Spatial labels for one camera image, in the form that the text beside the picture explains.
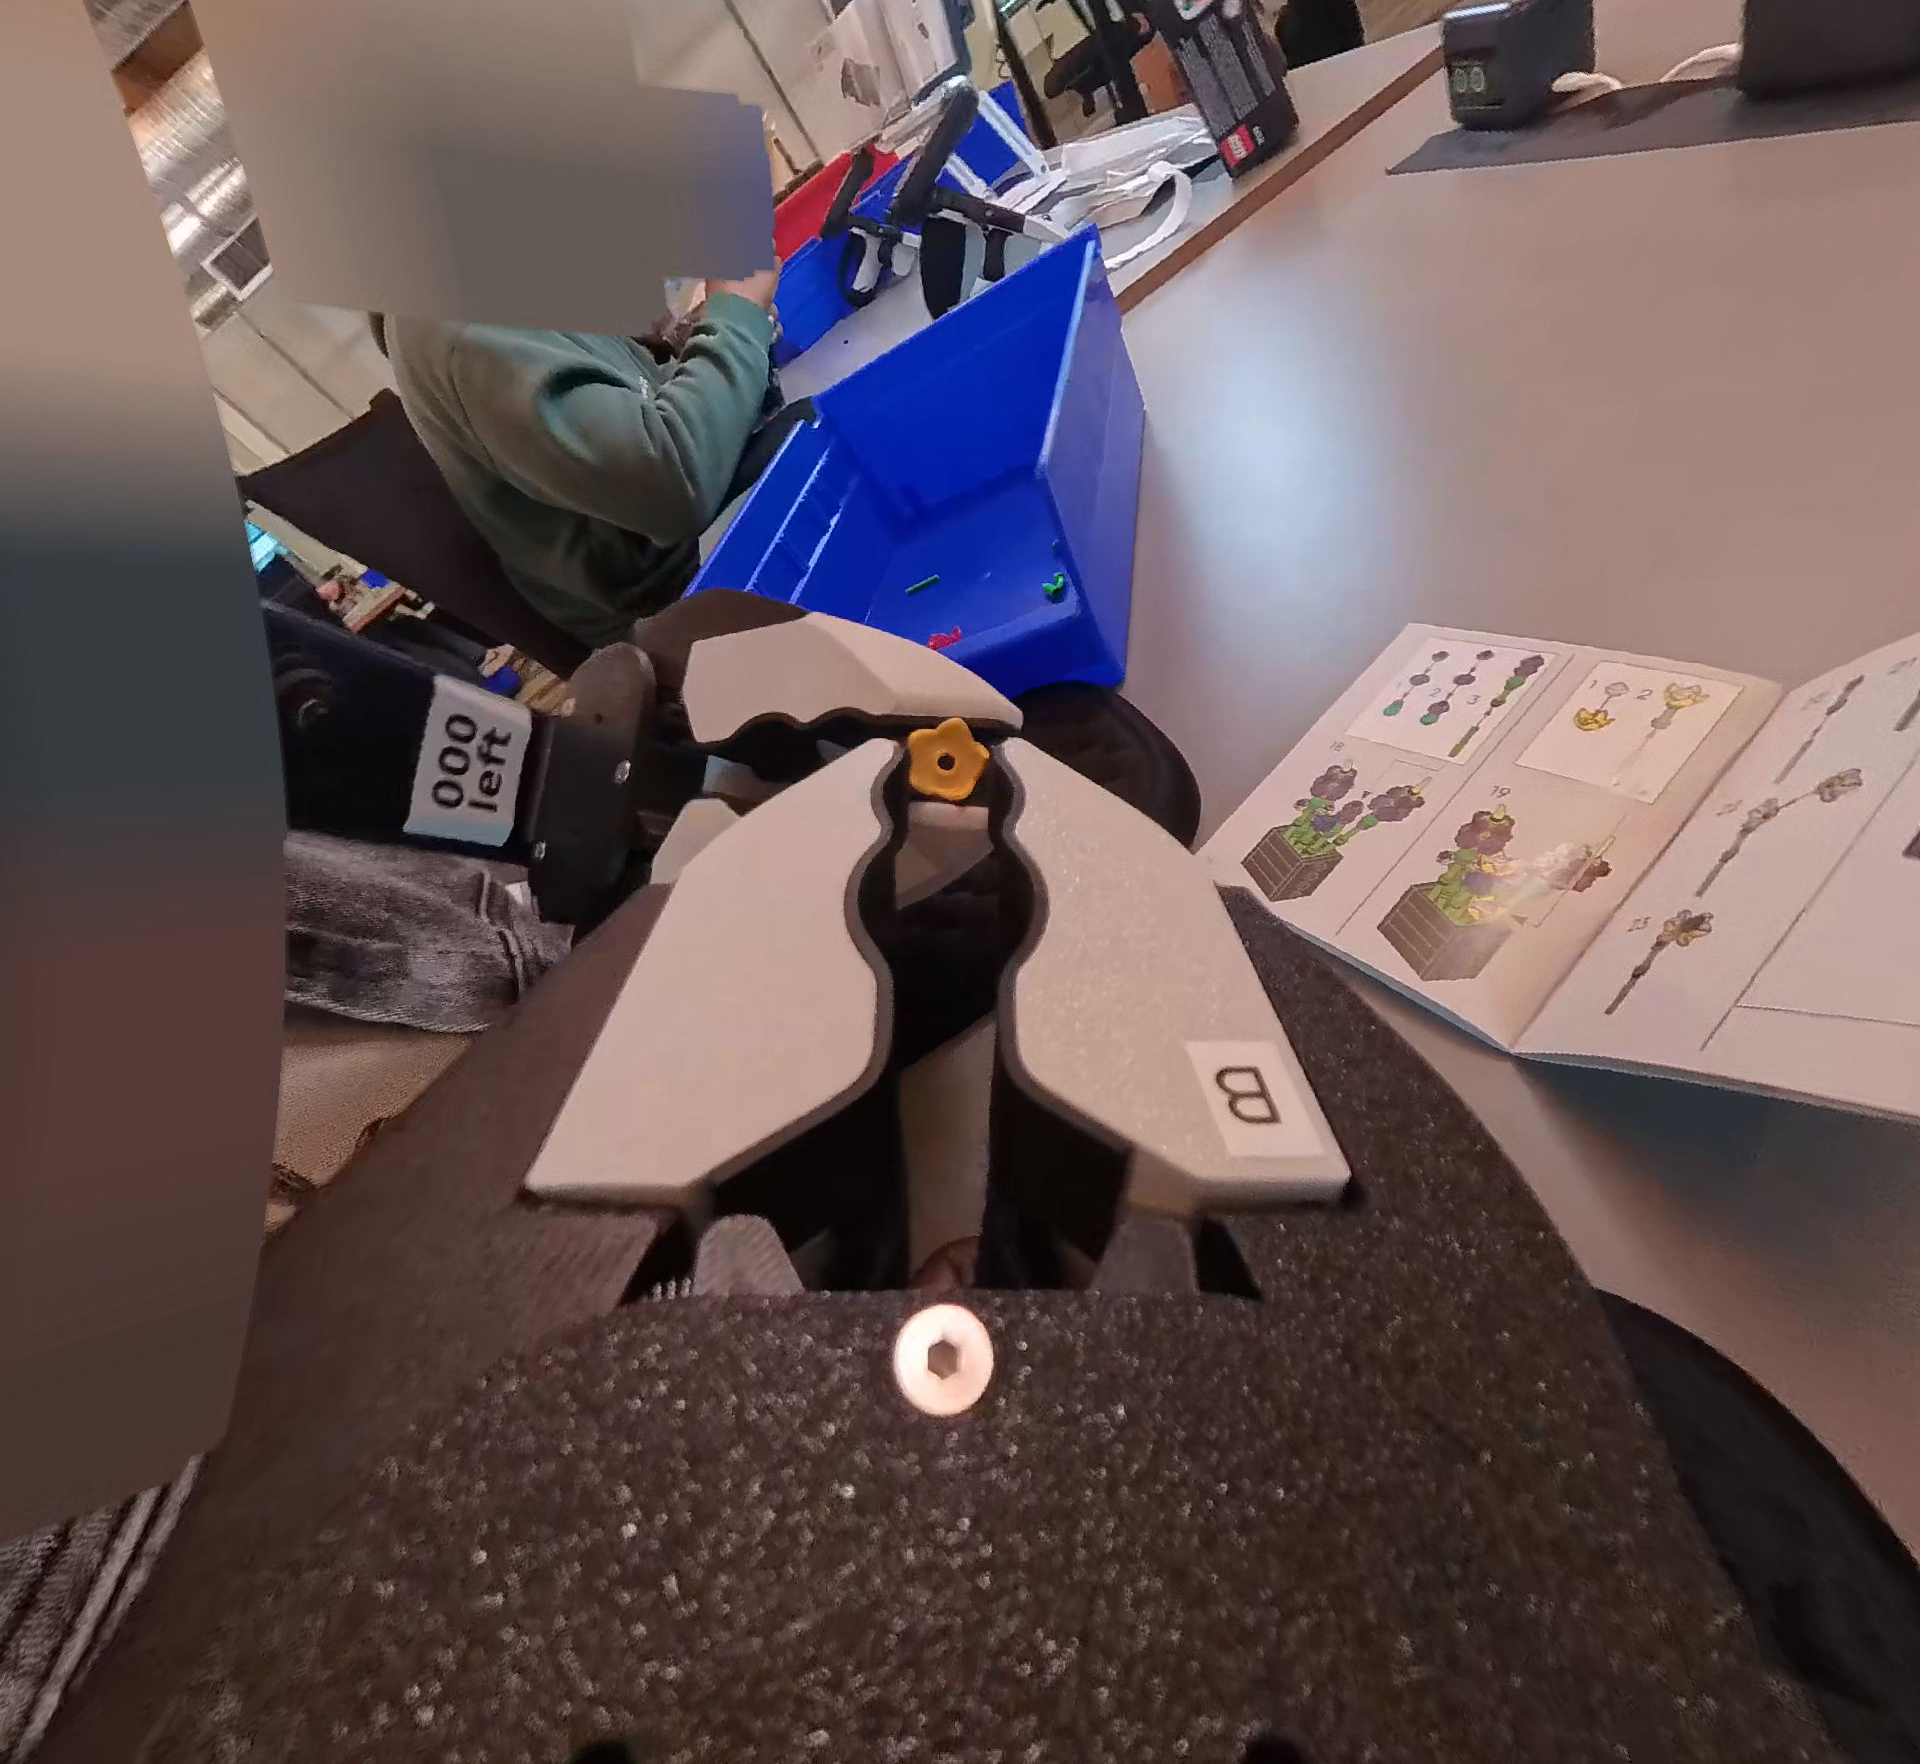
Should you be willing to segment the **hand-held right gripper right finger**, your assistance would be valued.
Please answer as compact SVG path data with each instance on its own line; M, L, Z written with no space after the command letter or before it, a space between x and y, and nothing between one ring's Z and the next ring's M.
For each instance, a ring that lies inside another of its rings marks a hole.
M1044 750L998 768L1032 912L998 993L995 1175L1032 1211L1272 1211L1351 1182L1207 866Z

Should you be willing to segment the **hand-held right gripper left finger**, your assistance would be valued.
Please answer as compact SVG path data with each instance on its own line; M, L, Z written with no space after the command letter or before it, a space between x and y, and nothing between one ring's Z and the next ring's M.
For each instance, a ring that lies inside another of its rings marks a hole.
M894 996L857 892L894 856L899 762L857 745L687 861L529 1196L691 1208L877 1086Z

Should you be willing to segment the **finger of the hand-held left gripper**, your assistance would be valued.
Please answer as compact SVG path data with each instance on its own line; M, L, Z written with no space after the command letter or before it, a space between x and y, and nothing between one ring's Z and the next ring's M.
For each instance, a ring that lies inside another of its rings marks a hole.
M737 809L732 798L701 795L672 825L655 849L649 885L677 885L687 863L721 842L737 822L757 816L757 808ZM912 803L905 809L905 835L894 859L894 902L912 911L921 902L954 886L977 863L991 861L989 813L954 803Z
M957 658L875 626L799 616L695 640L682 710L695 742L727 745L775 720L821 729L834 719L877 726L967 720L975 732L1019 732L1019 708Z

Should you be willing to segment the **yellow toy flower piece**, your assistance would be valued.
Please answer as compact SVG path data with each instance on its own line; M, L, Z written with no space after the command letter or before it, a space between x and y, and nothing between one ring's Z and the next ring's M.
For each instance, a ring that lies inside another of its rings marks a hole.
M949 808L962 808L991 763L991 750L975 738L962 719L917 726L904 750L912 795Z

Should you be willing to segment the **grey desk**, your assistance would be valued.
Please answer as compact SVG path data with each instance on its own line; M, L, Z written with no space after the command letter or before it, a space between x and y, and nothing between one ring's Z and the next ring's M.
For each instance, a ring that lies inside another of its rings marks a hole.
M1235 237L1254 214L1434 77L1439 66L1438 29L1422 27L1291 71L1288 89L1297 109L1297 134L1282 154L1264 160L1241 179L1229 179L1224 164L1201 169L1177 232L1159 234L1171 194L1158 197L1145 219L1102 232L1119 312L1139 310L1139 303L1165 289L1188 266ZM834 323L791 360L781 373L782 396L791 400L812 397L925 326L922 289L914 279L904 279L887 286L867 310Z
M1215 831L1404 623L1802 688L1918 632L1918 126L1395 174L1427 77L1162 289L1127 695ZM1354 972L1585 1277L1918 1547L1918 1131L1534 1072Z

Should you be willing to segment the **black round cushion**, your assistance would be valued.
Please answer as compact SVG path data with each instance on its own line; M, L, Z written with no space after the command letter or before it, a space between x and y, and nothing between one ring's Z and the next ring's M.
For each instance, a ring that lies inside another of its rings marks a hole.
M1018 708L1025 742L1195 849L1197 779L1174 742L1117 689L1058 680L1022 693Z

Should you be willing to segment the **grey denim cloth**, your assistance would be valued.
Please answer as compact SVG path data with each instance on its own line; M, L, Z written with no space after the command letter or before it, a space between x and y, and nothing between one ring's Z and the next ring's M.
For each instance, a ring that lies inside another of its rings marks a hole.
M282 842L292 1009L474 1036L574 951L514 866L321 833Z

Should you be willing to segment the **large blue plastic bin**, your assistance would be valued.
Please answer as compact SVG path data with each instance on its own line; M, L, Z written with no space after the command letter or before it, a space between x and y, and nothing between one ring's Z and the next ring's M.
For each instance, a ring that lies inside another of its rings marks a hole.
M925 645L1002 695L1119 688L1144 396L1097 232L821 392L695 577ZM1039 580L1071 592L1045 603ZM904 599L912 580L939 588Z

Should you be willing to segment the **person's tan trouser leg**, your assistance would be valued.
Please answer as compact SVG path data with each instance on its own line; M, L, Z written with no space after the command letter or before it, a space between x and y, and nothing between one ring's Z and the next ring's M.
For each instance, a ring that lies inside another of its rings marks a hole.
M295 1218L477 1042L289 1009L267 1228Z

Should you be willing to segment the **red bin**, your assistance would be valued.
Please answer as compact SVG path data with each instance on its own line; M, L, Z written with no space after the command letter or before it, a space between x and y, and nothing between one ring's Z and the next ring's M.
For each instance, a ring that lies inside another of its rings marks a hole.
M851 153L815 169L775 204L775 250L781 263L791 262L809 242L824 234L825 214L851 169ZM875 153L875 169L854 197L861 219L887 219L904 180L904 159L887 149Z

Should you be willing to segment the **toy instruction booklet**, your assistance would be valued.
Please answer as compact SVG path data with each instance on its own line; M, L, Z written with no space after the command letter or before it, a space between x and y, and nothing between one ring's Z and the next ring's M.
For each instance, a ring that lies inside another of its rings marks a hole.
M1918 639L1785 693L1411 623L1202 846L1504 1056L1918 1121Z

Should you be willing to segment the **white plastic bag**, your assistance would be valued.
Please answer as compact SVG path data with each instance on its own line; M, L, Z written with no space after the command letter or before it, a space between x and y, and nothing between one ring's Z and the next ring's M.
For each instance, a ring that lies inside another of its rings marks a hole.
M1119 292L1165 263L1231 192L1207 121L1181 109L1049 153L1019 197L1067 237L1095 229Z

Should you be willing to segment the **black toy box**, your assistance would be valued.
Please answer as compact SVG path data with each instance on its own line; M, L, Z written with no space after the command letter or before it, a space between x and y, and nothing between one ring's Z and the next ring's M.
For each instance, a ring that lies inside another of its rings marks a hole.
M1285 57L1261 0L1139 0L1174 57L1231 180L1282 154L1299 130Z

